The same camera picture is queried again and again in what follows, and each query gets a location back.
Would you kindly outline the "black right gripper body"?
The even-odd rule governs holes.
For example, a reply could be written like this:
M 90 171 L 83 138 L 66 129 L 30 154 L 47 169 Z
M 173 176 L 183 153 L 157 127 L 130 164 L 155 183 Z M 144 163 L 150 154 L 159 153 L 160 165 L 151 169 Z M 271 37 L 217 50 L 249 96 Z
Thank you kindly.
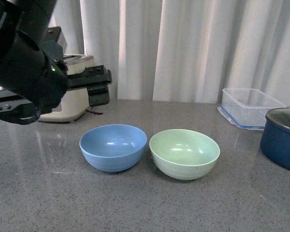
M 0 98 L 22 97 L 50 113 L 67 91 L 110 84 L 111 72 L 103 65 L 68 75 L 64 62 L 60 27 L 48 28 L 37 44 L 15 28 L 0 29 L 0 86 L 7 91 Z

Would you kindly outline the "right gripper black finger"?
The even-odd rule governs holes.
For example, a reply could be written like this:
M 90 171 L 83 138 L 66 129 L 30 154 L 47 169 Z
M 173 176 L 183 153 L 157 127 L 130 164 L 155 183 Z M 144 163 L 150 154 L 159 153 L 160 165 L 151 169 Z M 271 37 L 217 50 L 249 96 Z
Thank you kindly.
M 90 106 L 101 106 L 110 102 L 108 84 L 87 87 L 87 93 Z
M 41 115 L 41 108 L 22 97 L 0 98 L 0 120 L 28 125 L 36 122 Z

